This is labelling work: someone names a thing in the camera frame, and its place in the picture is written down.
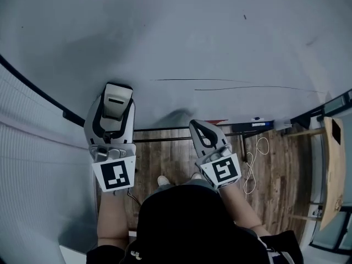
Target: wooden plank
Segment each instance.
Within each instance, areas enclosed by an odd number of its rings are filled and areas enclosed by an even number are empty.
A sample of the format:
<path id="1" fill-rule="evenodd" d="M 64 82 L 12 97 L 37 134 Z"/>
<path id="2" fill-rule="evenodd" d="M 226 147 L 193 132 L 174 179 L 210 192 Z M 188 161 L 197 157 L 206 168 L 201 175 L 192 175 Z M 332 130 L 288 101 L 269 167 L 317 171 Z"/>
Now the wooden plank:
<path id="1" fill-rule="evenodd" d="M 340 143 L 333 137 L 333 120 L 340 127 Z M 337 215 L 343 201 L 346 176 L 345 140 L 341 119 L 325 117 L 327 154 L 327 196 L 323 206 L 320 230 Z"/>
<path id="2" fill-rule="evenodd" d="M 306 221 L 321 221 L 321 218 L 319 217 L 308 217 L 308 216 L 300 216 L 300 215 L 293 215 L 293 214 L 289 214 L 289 217 L 306 220 Z"/>
<path id="3" fill-rule="evenodd" d="M 150 139 L 156 139 L 161 137 L 161 131 L 154 131 L 153 136 Z M 151 195 L 159 187 L 158 177 L 161 175 L 161 142 L 153 142 L 151 144 L 150 151 L 150 180 L 148 194 Z"/>
<path id="4" fill-rule="evenodd" d="M 170 130 L 161 131 L 161 138 L 170 138 Z M 160 163 L 161 163 L 161 175 L 168 177 L 170 170 L 170 155 L 171 155 L 171 142 L 161 142 L 161 154 L 160 154 Z"/>
<path id="5" fill-rule="evenodd" d="M 148 131 L 143 132 L 143 139 L 151 139 L 152 133 Z M 153 191 L 152 180 L 151 180 L 151 164 L 150 156 L 152 152 L 152 143 L 142 143 L 142 158 L 141 171 L 143 176 L 143 200 L 146 199 Z"/>
<path id="6" fill-rule="evenodd" d="M 292 163 L 291 163 L 291 145 L 289 143 L 289 138 L 287 137 L 282 137 L 283 139 L 283 149 L 284 149 L 284 173 L 282 178 L 284 178 L 284 185 L 282 187 L 284 188 L 284 195 L 282 196 L 283 198 L 283 210 L 282 210 L 282 215 L 281 215 L 281 223 L 279 226 L 279 231 L 283 232 L 286 231 L 289 225 L 289 218 L 288 218 L 288 213 L 290 210 L 290 207 L 288 206 L 290 204 L 290 174 L 292 173 Z"/>
<path id="7" fill-rule="evenodd" d="M 292 174 L 290 181 L 296 186 L 292 187 L 292 211 L 294 215 L 306 215 L 309 210 L 309 203 L 312 184 L 312 159 L 311 159 L 311 137 L 299 136 L 288 138 L 293 143 L 293 160 L 291 162 Z M 297 236 L 301 236 L 305 221 L 290 218 L 289 228 L 295 228 Z"/>
<path id="8" fill-rule="evenodd" d="M 190 176 L 192 177 L 194 173 L 200 172 L 199 168 L 195 165 L 196 160 L 198 159 L 198 155 L 196 153 L 192 140 L 188 141 L 188 146 L 189 146 L 189 172 L 190 172 Z"/>
<path id="9" fill-rule="evenodd" d="M 297 137 L 302 135 L 319 135 L 324 134 L 325 128 L 318 128 L 318 129 L 309 129 L 298 133 L 288 134 L 287 137 Z"/>
<path id="10" fill-rule="evenodd" d="M 188 137 L 188 135 L 189 135 L 188 129 L 179 130 L 180 137 Z M 183 181 L 181 180 L 180 183 L 183 184 L 191 179 L 190 165 L 189 165 L 190 151 L 189 151 L 188 140 L 179 141 L 179 153 L 180 153 L 180 158 L 182 158 L 179 160 L 179 162 L 180 162 L 181 177 L 183 178 Z"/>

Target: wooden board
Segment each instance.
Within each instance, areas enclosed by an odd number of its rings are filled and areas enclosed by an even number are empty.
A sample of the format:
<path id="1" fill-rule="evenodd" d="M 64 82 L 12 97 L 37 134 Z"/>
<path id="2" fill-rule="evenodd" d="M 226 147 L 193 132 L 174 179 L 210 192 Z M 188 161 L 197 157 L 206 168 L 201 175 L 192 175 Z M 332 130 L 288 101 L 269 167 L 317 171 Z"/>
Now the wooden board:
<path id="1" fill-rule="evenodd" d="M 340 143 L 333 136 L 334 122 L 340 128 Z M 337 215 L 343 201 L 343 192 L 346 176 L 346 157 L 345 141 L 343 134 L 343 123 L 341 119 L 325 117 L 324 124 L 326 128 L 327 139 L 327 193 L 326 201 L 323 206 L 322 221 L 320 230 L 326 227 L 328 223 Z"/>
<path id="2" fill-rule="evenodd" d="M 230 127 L 222 128 L 230 133 Z M 188 129 L 135 132 L 134 139 L 175 138 L 190 136 Z M 307 216 L 310 202 L 312 164 L 309 136 L 286 137 L 277 131 L 258 136 L 269 140 L 270 152 L 267 156 L 257 155 L 254 166 L 256 189 L 248 196 L 248 201 L 272 234 L 293 230 L 301 238 L 305 221 L 289 218 L 289 214 Z M 238 136 L 228 137 L 233 151 L 238 154 L 243 176 L 248 166 L 241 161 L 241 143 Z M 255 151 L 255 137 L 246 140 L 249 151 Z M 193 142 L 171 141 L 137 143 L 135 186 L 131 192 L 142 202 L 157 189 L 157 177 L 163 174 L 171 183 L 182 184 L 198 172 L 194 165 L 197 154 Z M 266 144 L 260 141 L 258 147 L 265 152 Z M 244 179 L 238 184 L 243 187 Z M 248 182 L 248 189 L 254 180 Z M 129 228 L 136 229 L 139 206 L 125 197 Z"/>

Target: black trim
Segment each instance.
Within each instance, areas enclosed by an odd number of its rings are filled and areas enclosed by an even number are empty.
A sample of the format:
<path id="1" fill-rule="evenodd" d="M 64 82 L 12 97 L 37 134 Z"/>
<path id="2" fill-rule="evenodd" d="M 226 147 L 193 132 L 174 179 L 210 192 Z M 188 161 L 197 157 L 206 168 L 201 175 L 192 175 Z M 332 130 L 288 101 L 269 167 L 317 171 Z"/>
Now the black trim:
<path id="1" fill-rule="evenodd" d="M 246 143 L 246 138 L 243 137 L 243 135 L 241 136 L 242 138 L 242 148 L 241 151 L 243 151 L 242 153 L 242 161 L 248 163 L 248 155 L 247 155 L 247 143 Z"/>
<path id="2" fill-rule="evenodd" d="M 118 100 L 115 100 L 115 99 L 111 99 L 111 98 L 109 98 L 109 100 L 108 100 L 109 102 L 113 102 L 113 103 L 119 103 L 120 105 L 123 105 L 123 101 L 118 101 Z"/>
<path id="3" fill-rule="evenodd" d="M 334 119 L 331 120 L 332 122 L 332 136 L 336 140 L 336 142 L 341 145 L 341 128 L 340 126 L 336 123 Z"/>
<path id="4" fill-rule="evenodd" d="M 245 133 L 243 133 L 242 136 L 243 136 L 244 139 L 247 139 L 247 138 L 253 137 L 255 135 L 262 134 L 262 133 L 264 133 L 266 131 L 270 131 L 270 130 L 272 130 L 272 128 L 270 128 L 268 130 L 258 130 L 258 131 L 245 132 Z"/>
<path id="5" fill-rule="evenodd" d="M 110 139 L 118 139 L 125 133 L 127 118 L 128 118 L 128 114 L 130 112 L 130 108 L 131 108 L 132 103 L 133 103 L 133 100 L 131 98 L 130 101 L 128 102 L 126 110 L 124 111 L 123 119 L 121 122 L 121 129 L 117 132 L 114 131 L 114 133 L 111 133 Z"/>
<path id="6" fill-rule="evenodd" d="M 319 246 L 319 245 L 316 245 L 316 244 L 309 244 L 309 246 L 311 246 L 312 248 L 315 248 L 315 249 L 320 249 L 320 250 L 323 250 L 323 251 L 328 251 L 328 252 L 332 252 L 332 253 L 336 253 L 336 254 L 342 254 L 342 255 L 351 255 L 351 252 L 352 250 L 347 250 L 347 249 L 338 249 L 337 251 L 334 251 L 333 249 L 328 249 L 326 247 L 323 247 L 323 246 Z"/>
<path id="7" fill-rule="evenodd" d="M 236 123 L 231 124 L 233 132 L 248 132 L 248 131 L 269 131 L 274 128 L 274 121 L 264 121 L 264 122 L 248 122 L 248 123 Z"/>
<path id="8" fill-rule="evenodd" d="M 61 109 L 63 111 L 62 116 L 65 119 L 67 119 L 67 120 L 69 120 L 69 121 L 71 121 L 81 127 L 84 126 L 85 121 L 82 117 L 78 116 L 77 114 L 73 113 L 69 109 L 65 108 L 62 104 L 55 101 L 48 94 L 46 94 L 42 90 L 40 90 L 37 86 L 35 86 L 32 82 L 30 82 L 27 78 L 25 78 L 18 70 L 16 70 L 7 60 L 5 60 L 1 54 L 0 54 L 0 64 L 3 65 L 7 71 L 9 71 L 14 77 L 16 77 L 19 81 L 21 81 L 24 85 L 26 85 L 33 92 L 37 93 L 42 98 L 46 99 L 49 103 L 51 103 L 54 106 Z"/>
<path id="9" fill-rule="evenodd" d="M 103 107 L 104 107 L 104 93 L 105 93 L 105 88 L 103 90 L 103 93 L 101 93 L 99 106 L 97 108 L 97 111 L 95 113 L 95 116 L 92 122 L 92 130 L 94 134 L 99 138 L 104 138 L 104 134 L 105 134 L 105 129 L 100 126 L 100 120 L 101 120 Z"/>
<path id="10" fill-rule="evenodd" d="M 346 233 L 348 232 L 348 223 L 350 222 L 350 218 L 351 218 L 351 212 L 346 212 L 346 216 L 345 216 L 345 220 L 342 224 L 342 228 L 339 234 L 339 237 L 335 243 L 335 247 L 334 247 L 334 251 L 338 251 L 340 248 L 340 245 L 342 243 L 342 240 L 344 238 L 344 236 L 346 235 Z"/>
<path id="11" fill-rule="evenodd" d="M 302 115 L 301 117 L 297 118 L 296 122 L 301 125 L 305 129 L 309 129 L 311 117 L 309 115 Z"/>
<path id="12" fill-rule="evenodd" d="M 351 255 L 352 249 L 350 249 L 350 250 L 340 249 L 339 247 L 341 246 L 341 243 L 342 243 L 344 236 L 348 232 L 348 223 L 349 223 L 349 221 L 351 219 L 351 215 L 352 215 L 352 206 L 342 206 L 340 209 L 340 212 L 345 212 L 346 216 L 345 216 L 344 222 L 342 224 L 342 228 L 339 233 L 339 237 L 335 243 L 334 248 L 329 249 L 329 248 L 326 248 L 326 247 L 323 247 L 320 245 L 313 244 L 314 238 L 311 241 L 311 243 L 309 244 L 310 246 L 312 246 L 313 248 L 316 248 L 316 249 L 320 249 L 320 250 L 324 250 L 324 251 L 328 251 L 328 252 L 332 252 L 332 253 L 336 253 L 336 254 Z"/>

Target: shoe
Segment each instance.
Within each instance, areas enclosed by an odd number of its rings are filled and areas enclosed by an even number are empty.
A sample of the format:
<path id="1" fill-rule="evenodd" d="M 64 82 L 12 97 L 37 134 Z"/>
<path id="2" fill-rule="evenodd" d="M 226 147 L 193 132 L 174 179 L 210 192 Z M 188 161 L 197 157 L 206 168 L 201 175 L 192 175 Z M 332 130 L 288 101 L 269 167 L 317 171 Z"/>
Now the shoe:
<path id="1" fill-rule="evenodd" d="M 165 176 L 160 175 L 160 176 L 158 177 L 158 185 L 159 185 L 159 186 L 168 185 L 168 184 L 170 184 L 170 181 L 169 181 L 169 179 L 167 179 Z"/>
<path id="2" fill-rule="evenodd" d="M 200 174 L 200 173 L 194 173 L 194 174 L 192 175 L 191 180 L 194 180 L 194 179 L 201 179 L 201 180 L 203 180 L 202 174 Z"/>

